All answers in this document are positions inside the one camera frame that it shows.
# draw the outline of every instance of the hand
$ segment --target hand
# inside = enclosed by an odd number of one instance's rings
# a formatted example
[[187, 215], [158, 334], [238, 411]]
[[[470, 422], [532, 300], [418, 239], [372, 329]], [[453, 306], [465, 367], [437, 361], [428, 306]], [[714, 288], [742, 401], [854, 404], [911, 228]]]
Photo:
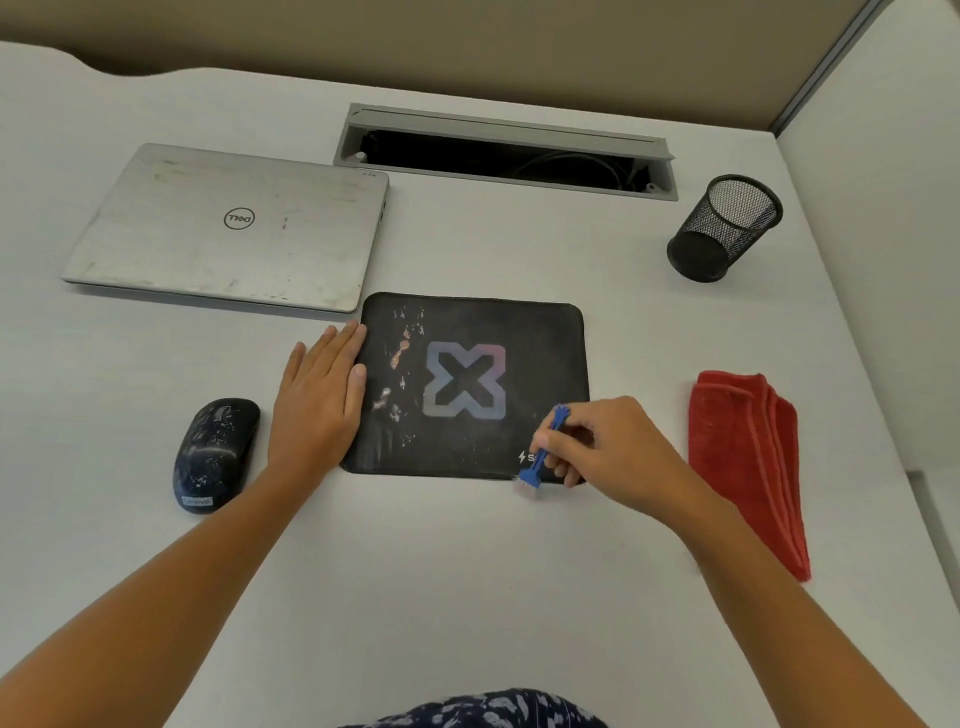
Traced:
[[282, 462], [317, 485], [347, 454], [360, 426], [367, 369], [353, 365], [367, 327], [327, 327], [310, 351], [297, 342], [274, 404], [267, 462]]
[[605, 496], [663, 520], [688, 495], [708, 488], [663, 437], [632, 397], [569, 405], [560, 431], [553, 412], [534, 435], [530, 451], [550, 454], [544, 465], [572, 488], [581, 475]]

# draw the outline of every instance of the pen holder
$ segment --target pen holder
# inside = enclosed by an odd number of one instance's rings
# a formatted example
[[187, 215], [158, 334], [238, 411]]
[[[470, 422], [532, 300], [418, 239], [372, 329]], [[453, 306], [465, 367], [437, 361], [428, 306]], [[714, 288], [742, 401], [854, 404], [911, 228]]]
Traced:
[[674, 268], [712, 283], [783, 217], [783, 205], [765, 184], [742, 175], [718, 177], [666, 247]]

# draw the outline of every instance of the person's left hand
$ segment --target person's left hand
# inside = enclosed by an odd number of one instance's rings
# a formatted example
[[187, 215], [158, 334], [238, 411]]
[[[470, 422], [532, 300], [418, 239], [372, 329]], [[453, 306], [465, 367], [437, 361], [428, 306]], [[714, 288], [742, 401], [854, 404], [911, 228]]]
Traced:
[[310, 351], [297, 342], [283, 372], [267, 447], [268, 465], [282, 463], [319, 483], [347, 454], [360, 426], [367, 369], [353, 365], [367, 327], [327, 327]]

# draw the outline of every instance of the x logo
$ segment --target x logo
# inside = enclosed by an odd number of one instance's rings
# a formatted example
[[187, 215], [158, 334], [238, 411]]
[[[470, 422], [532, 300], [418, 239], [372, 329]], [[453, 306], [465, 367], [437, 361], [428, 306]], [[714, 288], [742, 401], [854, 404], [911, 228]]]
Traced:
[[[493, 395], [493, 406], [484, 407], [470, 395], [461, 392], [450, 404], [437, 404], [437, 393], [453, 381], [453, 375], [440, 363], [440, 354], [448, 353], [466, 368], [481, 356], [492, 356], [491, 366], [477, 383]], [[507, 371], [507, 350], [496, 344], [477, 344], [469, 352], [452, 341], [431, 341], [426, 348], [426, 368], [433, 380], [423, 390], [423, 414], [427, 417], [456, 417], [467, 410], [478, 420], [502, 420], [507, 416], [507, 393], [496, 383]]]

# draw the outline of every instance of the dell logo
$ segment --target dell logo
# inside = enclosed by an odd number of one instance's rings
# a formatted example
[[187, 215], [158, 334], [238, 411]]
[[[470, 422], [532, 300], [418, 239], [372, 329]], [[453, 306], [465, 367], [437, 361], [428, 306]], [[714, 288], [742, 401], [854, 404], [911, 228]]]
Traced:
[[[440, 363], [440, 354], [448, 353], [462, 367], [481, 356], [492, 356], [491, 366], [477, 382], [493, 395], [493, 406], [484, 407], [469, 392], [461, 392], [450, 404], [437, 404], [437, 393], [453, 381], [453, 375]], [[507, 371], [507, 350], [497, 344], [477, 344], [469, 352], [452, 341], [431, 341], [426, 348], [426, 368], [433, 380], [423, 390], [423, 414], [427, 417], [456, 417], [467, 410], [478, 420], [502, 420], [507, 416], [507, 393], [496, 383]]]
[[224, 225], [231, 230], [241, 231], [243, 228], [251, 226], [255, 219], [256, 215], [249, 207], [235, 207], [224, 215]]

